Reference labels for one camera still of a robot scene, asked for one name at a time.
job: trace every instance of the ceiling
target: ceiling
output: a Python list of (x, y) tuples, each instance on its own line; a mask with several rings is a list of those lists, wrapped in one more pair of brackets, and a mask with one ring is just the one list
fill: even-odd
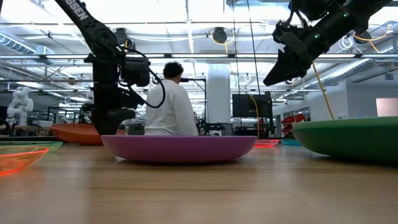
[[(287, 1), (257, 4), (257, 1), (250, 0), (249, 7), (247, 4), (238, 4), (234, 10), (223, 0), (112, 0), (101, 1), (100, 4), (98, 0), (84, 0), (84, 2), (91, 15), (112, 31), (116, 31), (116, 28), (119, 27), (126, 28), (126, 34), (134, 41), (137, 50), (145, 54), (225, 54), (226, 52), (274, 54), (282, 49), (282, 46), (271, 38), (275, 24), (280, 19), (288, 18), (290, 13)], [(385, 7), (372, 16), (368, 32), (373, 38), (383, 36), (387, 31), (387, 25), (392, 25), (386, 38), (374, 42), (376, 46), (395, 36), (398, 32), (395, 20), (396, 7)], [(294, 17), (292, 24), (300, 24), (297, 17)], [(235, 33), (236, 41), (231, 41), (227, 46), (216, 44), (210, 35), (215, 27), (224, 27), (229, 38), (228, 42), (232, 40)], [(16, 39), (29, 46), (46, 46), (55, 54), (88, 54), (90, 52), (78, 28), (72, 24), (68, 16), (53, 0), (4, 0), (0, 32), (12, 34)], [(340, 40), (340, 44), (336, 43), (331, 47), (329, 53), (366, 52), (371, 48), (370, 44), (351, 44), (349, 40), (345, 40), (345, 42)], [(0, 54), (19, 54), (19, 52), (1, 46)], [(153, 71), (162, 73), (165, 60), (151, 61)], [(184, 66), (184, 76), (187, 78), (205, 77), (208, 73), (208, 64), (214, 63), (211, 60), (205, 62), (201, 60), (177, 61)], [(46, 74), (44, 64), (38, 64), (37, 67), (24, 67), (27, 63), (36, 63), (31, 60), (7, 60), (6, 62), (38, 74), (34, 78), (44, 77)], [(261, 81), (274, 65), (271, 62), (238, 61), (228, 63), (231, 88), (236, 88), (239, 79), (239, 86), (248, 89), (257, 88), (256, 75), (259, 77), (259, 86), (265, 87)], [(47, 75), (53, 74), (52, 78), (92, 78), (91, 67), (46, 66)], [(328, 64), (319, 63), (317, 66), (328, 67)], [(32, 76), (21, 76), (21, 78), (32, 78)], [(383, 85), (384, 81), (380, 79), (382, 79), (381, 76), (371, 78), (361, 84)], [(190, 82), (182, 85), (185, 88), (197, 90), (189, 92), (191, 99), (204, 98), (199, 84)], [(87, 83), (82, 85), (60, 83), (54, 88), (89, 87)], [(272, 88), (287, 88), (287, 85), (280, 83)], [(49, 100), (48, 103), (53, 103), (54, 99), (65, 100), (57, 96), (52, 97), (55, 98)], [(193, 106), (201, 108), (199, 105), (202, 104), (202, 102), (193, 103)]]

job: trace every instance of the white robot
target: white robot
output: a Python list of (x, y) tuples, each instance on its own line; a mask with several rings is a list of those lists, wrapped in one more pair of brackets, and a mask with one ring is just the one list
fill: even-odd
[(12, 94), (12, 102), (7, 109), (7, 122), (10, 126), (16, 123), (16, 116), (18, 115), (18, 125), (25, 126), (27, 113), (33, 110), (33, 100), (28, 98), (30, 92), (29, 87), (18, 87), (17, 91)]

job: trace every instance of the purple bowl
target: purple bowl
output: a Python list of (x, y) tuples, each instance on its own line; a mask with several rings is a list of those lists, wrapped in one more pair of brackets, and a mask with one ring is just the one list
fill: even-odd
[(102, 136), (105, 148), (132, 161), (219, 162), (247, 154), (256, 136)]

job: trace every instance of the desk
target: desk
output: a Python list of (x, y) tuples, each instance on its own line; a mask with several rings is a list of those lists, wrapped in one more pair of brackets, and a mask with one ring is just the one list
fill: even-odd
[(67, 144), (0, 177), (0, 208), (3, 224), (396, 224), (398, 170), (293, 146), (222, 164), (158, 166)]

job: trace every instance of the person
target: person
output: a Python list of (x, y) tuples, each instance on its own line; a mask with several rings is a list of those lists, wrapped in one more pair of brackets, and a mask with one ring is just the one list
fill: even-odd
[[(188, 93), (179, 85), (183, 71), (182, 65), (178, 62), (169, 62), (165, 65), (163, 69), (165, 80), (162, 80), (166, 92), (165, 101), (160, 108), (146, 107), (145, 135), (198, 135)], [(147, 102), (158, 105), (162, 97), (162, 86), (157, 85), (149, 92)]]

